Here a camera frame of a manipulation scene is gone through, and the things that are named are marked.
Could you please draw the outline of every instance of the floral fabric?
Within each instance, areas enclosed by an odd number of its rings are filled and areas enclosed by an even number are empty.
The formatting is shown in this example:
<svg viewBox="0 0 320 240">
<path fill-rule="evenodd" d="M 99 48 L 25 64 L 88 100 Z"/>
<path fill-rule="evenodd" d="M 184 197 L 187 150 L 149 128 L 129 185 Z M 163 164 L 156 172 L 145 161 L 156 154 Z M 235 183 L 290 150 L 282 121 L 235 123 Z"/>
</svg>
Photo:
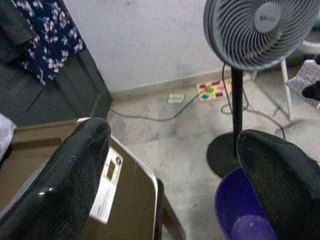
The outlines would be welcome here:
<svg viewBox="0 0 320 240">
<path fill-rule="evenodd" d="M 45 85 L 69 57 L 85 50 L 86 45 L 61 0 L 12 0 L 12 3 L 36 33 L 17 63 Z"/>
</svg>

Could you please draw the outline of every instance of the dark wooden door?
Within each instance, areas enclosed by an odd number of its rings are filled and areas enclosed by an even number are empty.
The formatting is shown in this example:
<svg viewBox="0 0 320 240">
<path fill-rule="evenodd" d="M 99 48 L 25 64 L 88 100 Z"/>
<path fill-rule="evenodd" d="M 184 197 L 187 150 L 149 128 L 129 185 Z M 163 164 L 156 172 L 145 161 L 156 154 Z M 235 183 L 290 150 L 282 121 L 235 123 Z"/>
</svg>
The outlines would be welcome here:
<svg viewBox="0 0 320 240">
<path fill-rule="evenodd" d="M 106 118 L 112 103 L 88 50 L 70 58 L 46 86 L 14 64 L 1 64 L 0 85 L 0 113 L 18 126 Z"/>
</svg>

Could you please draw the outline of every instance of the label sticker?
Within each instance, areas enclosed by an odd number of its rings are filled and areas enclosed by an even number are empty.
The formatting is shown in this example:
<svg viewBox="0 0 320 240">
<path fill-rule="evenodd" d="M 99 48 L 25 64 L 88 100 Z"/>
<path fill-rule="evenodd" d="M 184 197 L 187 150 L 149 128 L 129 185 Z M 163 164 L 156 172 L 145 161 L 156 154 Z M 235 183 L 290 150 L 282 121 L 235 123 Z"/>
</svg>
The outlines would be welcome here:
<svg viewBox="0 0 320 240">
<path fill-rule="evenodd" d="M 110 147 L 89 216 L 106 224 L 116 194 L 123 157 Z"/>
</svg>

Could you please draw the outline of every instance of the tiled floor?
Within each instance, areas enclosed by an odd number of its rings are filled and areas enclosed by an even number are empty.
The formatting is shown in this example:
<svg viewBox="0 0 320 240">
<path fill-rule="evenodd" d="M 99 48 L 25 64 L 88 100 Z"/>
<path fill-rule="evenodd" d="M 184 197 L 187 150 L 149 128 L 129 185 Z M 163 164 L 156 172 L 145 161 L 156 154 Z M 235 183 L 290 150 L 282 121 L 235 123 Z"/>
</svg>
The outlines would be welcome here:
<svg viewBox="0 0 320 240">
<path fill-rule="evenodd" d="M 291 69 L 291 75 L 297 70 Z M 281 72 L 260 72 L 256 82 L 246 81 L 244 88 L 251 109 L 272 116 L 282 103 L 286 110 Z M 196 94 L 196 88 L 114 102 L 112 108 L 129 115 L 167 118 L 182 108 L 182 105 L 167 103 L 169 93 L 185 93 L 186 103 Z M 289 141 L 320 160 L 320 112 L 295 93 L 291 95 L 294 121 L 290 123 L 281 111 L 277 111 L 274 119 L 286 126 Z M 181 115 L 168 122 L 128 119 L 112 112 L 107 118 L 112 134 L 162 179 L 165 194 L 188 240 L 225 239 L 214 211 L 214 196 L 221 179 L 208 167 L 206 152 L 213 138 L 232 130 L 232 117 L 220 112 L 226 102 L 225 98 L 208 103 L 196 99 Z M 281 136 L 272 122 L 249 112 L 243 114 L 243 128 Z M 171 239 L 166 230 L 163 239 Z"/>
</svg>

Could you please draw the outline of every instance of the fan base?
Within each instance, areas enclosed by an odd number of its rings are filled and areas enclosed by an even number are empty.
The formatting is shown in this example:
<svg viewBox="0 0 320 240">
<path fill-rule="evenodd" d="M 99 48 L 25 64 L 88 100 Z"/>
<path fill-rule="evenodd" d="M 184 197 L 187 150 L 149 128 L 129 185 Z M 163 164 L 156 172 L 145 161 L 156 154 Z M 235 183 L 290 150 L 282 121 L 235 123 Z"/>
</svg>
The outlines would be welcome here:
<svg viewBox="0 0 320 240">
<path fill-rule="evenodd" d="M 240 167 L 238 157 L 234 155 L 234 135 L 232 132 L 216 137 L 206 152 L 210 168 L 220 177 Z"/>
</svg>

